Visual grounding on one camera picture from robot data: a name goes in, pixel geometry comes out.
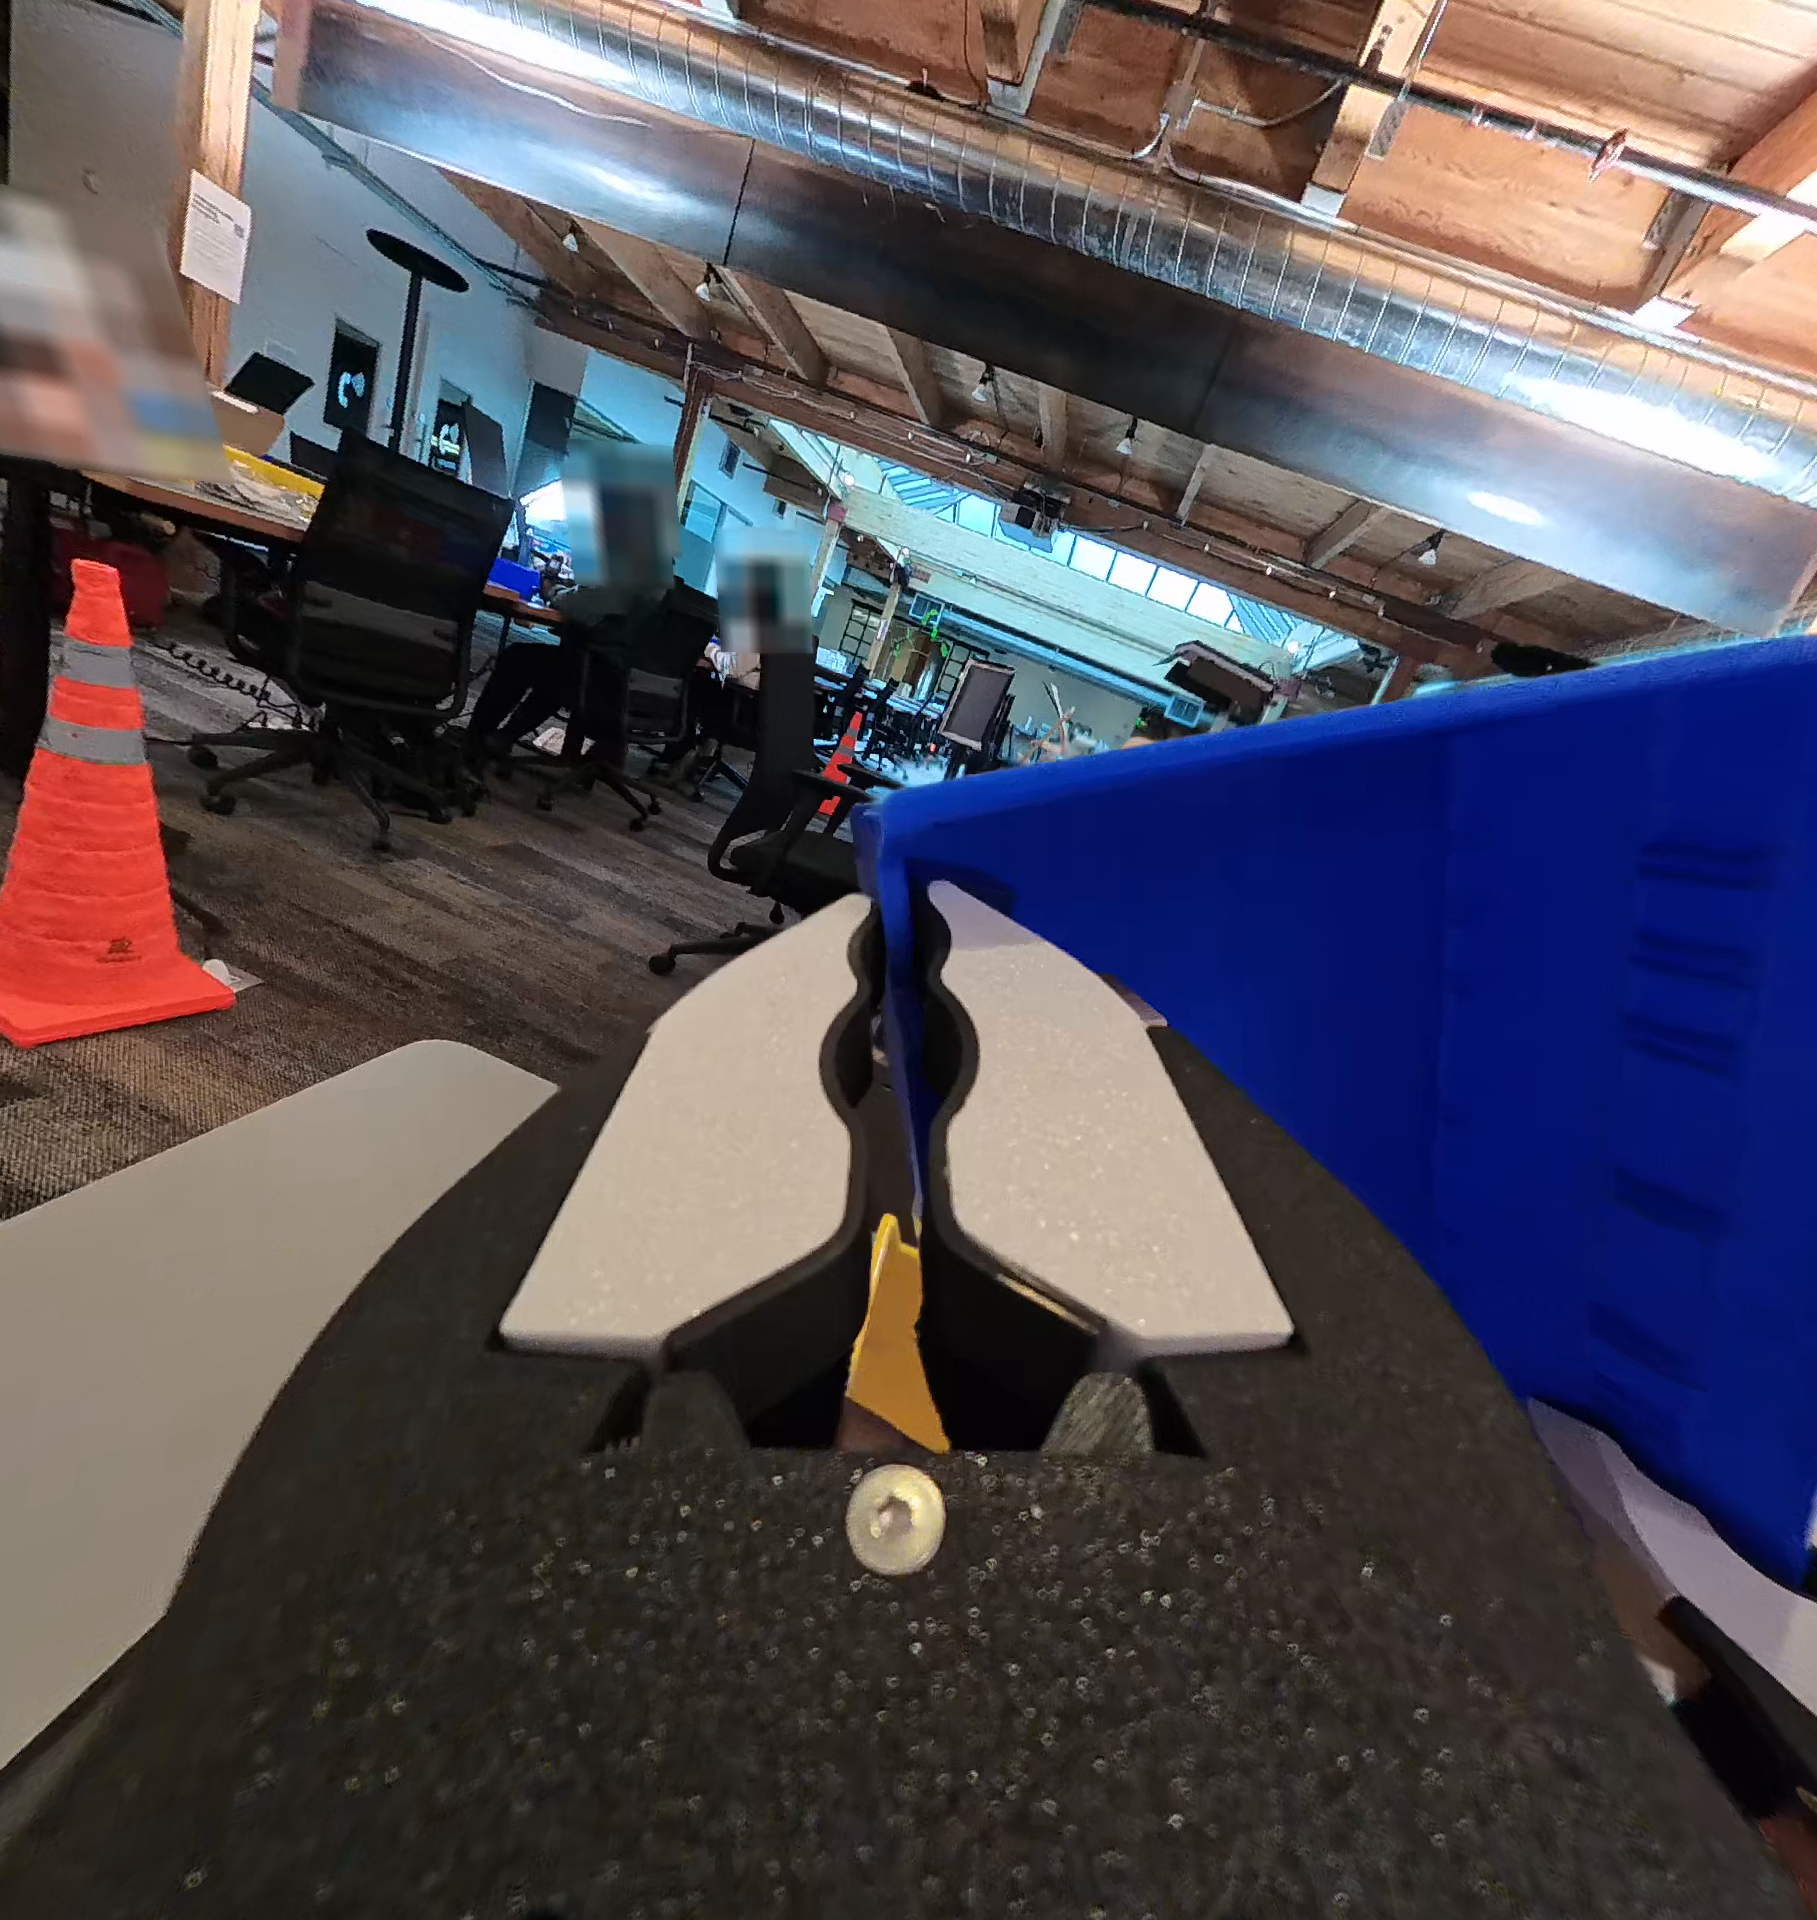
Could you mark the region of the black floor lamp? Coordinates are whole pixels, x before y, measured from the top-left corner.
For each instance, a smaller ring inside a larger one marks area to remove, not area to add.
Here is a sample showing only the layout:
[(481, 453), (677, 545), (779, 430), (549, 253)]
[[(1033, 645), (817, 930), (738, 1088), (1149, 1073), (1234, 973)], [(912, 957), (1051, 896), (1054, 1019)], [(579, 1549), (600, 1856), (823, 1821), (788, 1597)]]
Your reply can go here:
[(423, 295), (426, 287), (440, 291), (450, 291), (464, 295), (468, 291), (467, 276), (419, 246), (415, 240), (389, 231), (386, 227), (367, 227), (369, 246), (378, 253), (383, 259), (392, 262), (396, 268), (403, 269), (409, 276), (405, 297), (403, 297), (403, 319), (402, 336), (396, 357), (392, 399), (389, 399), (389, 425), (386, 443), (389, 449), (399, 451), (409, 430), (409, 409), (413, 398), (415, 363), (416, 363), (416, 340), (421, 326)]

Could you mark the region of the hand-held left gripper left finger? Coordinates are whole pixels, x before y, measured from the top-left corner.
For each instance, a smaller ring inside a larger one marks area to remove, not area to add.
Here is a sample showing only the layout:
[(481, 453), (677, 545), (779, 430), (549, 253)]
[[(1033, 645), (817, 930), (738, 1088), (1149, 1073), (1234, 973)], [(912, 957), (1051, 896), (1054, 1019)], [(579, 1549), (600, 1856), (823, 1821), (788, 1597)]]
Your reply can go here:
[(850, 893), (656, 1019), (504, 1310), (506, 1348), (663, 1363), (863, 1224), (871, 959), (872, 901)]

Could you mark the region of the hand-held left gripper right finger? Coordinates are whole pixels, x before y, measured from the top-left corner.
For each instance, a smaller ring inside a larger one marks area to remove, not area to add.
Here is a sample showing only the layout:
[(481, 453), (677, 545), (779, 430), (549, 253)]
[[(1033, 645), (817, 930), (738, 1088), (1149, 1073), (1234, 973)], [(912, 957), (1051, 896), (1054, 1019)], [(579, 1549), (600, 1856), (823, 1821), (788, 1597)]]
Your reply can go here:
[(1103, 1361), (1257, 1355), (1294, 1320), (1174, 1090), (1152, 1024), (951, 882), (925, 891), (928, 1036), (956, 1064), (928, 1136), (928, 1221), (1093, 1332)]

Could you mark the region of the black mesh office chair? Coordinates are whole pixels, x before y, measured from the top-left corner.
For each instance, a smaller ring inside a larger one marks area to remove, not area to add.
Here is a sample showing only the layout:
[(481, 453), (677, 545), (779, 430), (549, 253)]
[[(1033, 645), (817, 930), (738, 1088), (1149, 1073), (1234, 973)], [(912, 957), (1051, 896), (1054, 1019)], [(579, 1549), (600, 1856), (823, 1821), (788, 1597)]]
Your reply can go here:
[(509, 529), (510, 500), (346, 434), (320, 500), (267, 588), (223, 560), (230, 655), (300, 707), (292, 728), (192, 735), (200, 805), (235, 812), (246, 781), (292, 767), (347, 787), (392, 850), (394, 812), (443, 827), (477, 784), (450, 731), (470, 683), (470, 630)]
[(658, 975), (685, 957), (738, 957), (772, 937), (788, 919), (808, 917), (858, 889), (857, 852), (843, 835), (850, 813), (899, 787), (851, 763), (828, 778), (815, 750), (817, 659), (761, 652), (755, 701), (755, 755), (745, 793), (708, 852), (710, 871), (769, 901), (770, 921), (677, 942), (648, 957)]

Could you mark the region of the silver ventilation duct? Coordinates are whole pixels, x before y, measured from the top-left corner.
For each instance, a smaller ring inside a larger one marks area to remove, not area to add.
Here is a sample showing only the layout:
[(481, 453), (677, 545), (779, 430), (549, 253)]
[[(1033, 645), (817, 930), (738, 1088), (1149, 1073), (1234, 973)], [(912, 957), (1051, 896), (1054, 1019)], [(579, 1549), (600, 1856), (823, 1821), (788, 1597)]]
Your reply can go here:
[(1231, 311), (1817, 511), (1817, 381), (1238, 181), (1161, 174), (800, 41), (658, 3), (328, 3), (672, 123), (753, 142)]

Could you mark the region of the wooden office desk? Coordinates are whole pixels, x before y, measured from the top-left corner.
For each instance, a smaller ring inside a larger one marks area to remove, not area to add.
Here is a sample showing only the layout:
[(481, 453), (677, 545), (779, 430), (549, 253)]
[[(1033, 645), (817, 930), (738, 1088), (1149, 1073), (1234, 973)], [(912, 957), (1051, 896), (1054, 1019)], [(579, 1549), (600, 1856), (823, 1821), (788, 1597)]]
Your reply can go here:
[(102, 491), (169, 522), (262, 545), (304, 540), (323, 486), (228, 448), (228, 474), (174, 484), (0, 453), (0, 774), (22, 781), (53, 673), (53, 500)]

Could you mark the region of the wooden column with paper notice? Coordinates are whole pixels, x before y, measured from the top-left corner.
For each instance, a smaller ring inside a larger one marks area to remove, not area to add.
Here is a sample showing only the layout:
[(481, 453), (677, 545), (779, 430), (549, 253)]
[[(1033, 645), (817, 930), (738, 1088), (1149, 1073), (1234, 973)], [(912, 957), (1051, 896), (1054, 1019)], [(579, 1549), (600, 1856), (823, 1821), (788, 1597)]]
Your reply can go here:
[(246, 274), (246, 136), (264, 3), (187, 2), (179, 16), (167, 253), (200, 370), (221, 387)]

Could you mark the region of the yellow plastic bin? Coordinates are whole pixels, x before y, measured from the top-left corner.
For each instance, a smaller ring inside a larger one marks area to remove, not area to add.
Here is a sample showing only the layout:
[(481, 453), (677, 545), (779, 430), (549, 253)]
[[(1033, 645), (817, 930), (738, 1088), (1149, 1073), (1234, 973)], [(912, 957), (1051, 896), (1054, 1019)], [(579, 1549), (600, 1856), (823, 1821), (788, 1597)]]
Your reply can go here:
[(899, 1441), (921, 1453), (951, 1449), (941, 1413), (925, 1373), (919, 1319), (921, 1253), (894, 1211), (872, 1229), (871, 1299), (847, 1365), (845, 1435)]

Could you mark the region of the blue plastic bin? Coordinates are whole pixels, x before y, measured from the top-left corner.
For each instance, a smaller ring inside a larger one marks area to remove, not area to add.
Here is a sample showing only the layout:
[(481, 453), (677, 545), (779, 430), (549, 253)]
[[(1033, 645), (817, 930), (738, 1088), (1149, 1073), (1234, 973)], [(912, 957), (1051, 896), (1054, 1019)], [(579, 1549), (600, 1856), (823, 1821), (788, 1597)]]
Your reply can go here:
[(1113, 975), (1400, 1237), (1519, 1399), (1751, 1563), (1817, 1504), (1817, 634), (929, 783), (858, 874)]

